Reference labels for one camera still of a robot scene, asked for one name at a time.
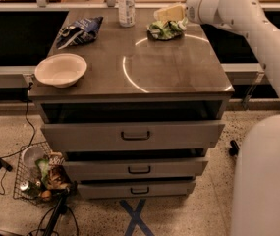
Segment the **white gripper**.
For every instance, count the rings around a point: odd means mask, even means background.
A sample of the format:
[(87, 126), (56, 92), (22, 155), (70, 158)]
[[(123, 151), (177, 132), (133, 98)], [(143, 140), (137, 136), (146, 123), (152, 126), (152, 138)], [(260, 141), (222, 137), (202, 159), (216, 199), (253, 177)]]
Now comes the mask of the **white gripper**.
[[(201, 25), (218, 23), (218, 3), (219, 0), (187, 0), (187, 17), (191, 22)], [(185, 7), (173, 4), (156, 10), (153, 16), (157, 21), (181, 21), (185, 17)]]

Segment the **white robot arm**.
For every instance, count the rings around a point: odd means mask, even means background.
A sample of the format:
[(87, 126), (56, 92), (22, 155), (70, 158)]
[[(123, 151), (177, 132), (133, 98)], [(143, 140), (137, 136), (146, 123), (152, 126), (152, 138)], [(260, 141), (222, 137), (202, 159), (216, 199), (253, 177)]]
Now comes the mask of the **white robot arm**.
[[(242, 36), (280, 98), (280, 29), (258, 0), (187, 0), (185, 14)], [(240, 146), (230, 236), (280, 236), (280, 115), (255, 124)]]

